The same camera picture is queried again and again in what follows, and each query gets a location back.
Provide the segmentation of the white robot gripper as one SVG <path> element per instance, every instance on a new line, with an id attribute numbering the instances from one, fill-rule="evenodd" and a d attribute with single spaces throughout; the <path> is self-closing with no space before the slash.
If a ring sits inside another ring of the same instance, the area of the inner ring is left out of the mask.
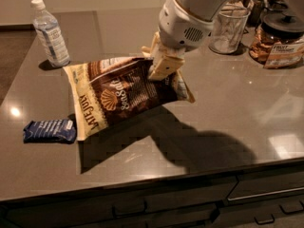
<path id="1" fill-rule="evenodd" d="M 185 51 L 199 48 L 213 26 L 213 22 L 187 13 L 177 0 L 166 0 L 159 15 L 159 32 L 151 47 L 142 47 L 142 55 L 153 58 L 148 79 L 161 81 L 182 67 Z"/>

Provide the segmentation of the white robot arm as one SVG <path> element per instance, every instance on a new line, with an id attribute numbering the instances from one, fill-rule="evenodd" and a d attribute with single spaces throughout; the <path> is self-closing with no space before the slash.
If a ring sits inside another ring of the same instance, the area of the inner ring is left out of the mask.
<path id="1" fill-rule="evenodd" d="M 148 79 L 163 80 L 182 67 L 184 53 L 201 46 L 214 27 L 216 16 L 228 1 L 166 0 L 151 47 L 142 47 L 142 52 L 153 58 Z"/>

